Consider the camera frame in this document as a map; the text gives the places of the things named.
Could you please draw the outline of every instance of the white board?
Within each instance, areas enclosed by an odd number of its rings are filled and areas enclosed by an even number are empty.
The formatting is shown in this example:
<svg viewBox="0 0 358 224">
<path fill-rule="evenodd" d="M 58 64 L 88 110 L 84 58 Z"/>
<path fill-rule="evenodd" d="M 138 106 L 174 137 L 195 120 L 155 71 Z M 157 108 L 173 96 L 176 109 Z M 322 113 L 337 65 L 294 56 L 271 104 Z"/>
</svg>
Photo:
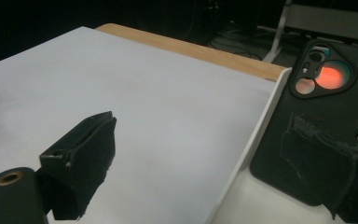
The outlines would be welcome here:
<svg viewBox="0 0 358 224">
<path fill-rule="evenodd" d="M 79 28 L 0 62 L 0 172 L 111 110 L 117 155 L 78 223 L 203 223 L 273 86 Z"/>
</svg>

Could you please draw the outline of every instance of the red light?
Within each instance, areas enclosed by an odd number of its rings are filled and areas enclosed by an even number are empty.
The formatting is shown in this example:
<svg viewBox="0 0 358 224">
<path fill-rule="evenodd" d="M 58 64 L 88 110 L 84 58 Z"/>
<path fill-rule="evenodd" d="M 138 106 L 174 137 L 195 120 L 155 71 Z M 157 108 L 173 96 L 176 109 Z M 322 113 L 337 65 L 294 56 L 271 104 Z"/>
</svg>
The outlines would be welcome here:
<svg viewBox="0 0 358 224">
<path fill-rule="evenodd" d="M 333 90 L 342 87 L 351 76 L 349 67 L 342 62 L 326 62 L 315 81 L 323 88 Z"/>
</svg>

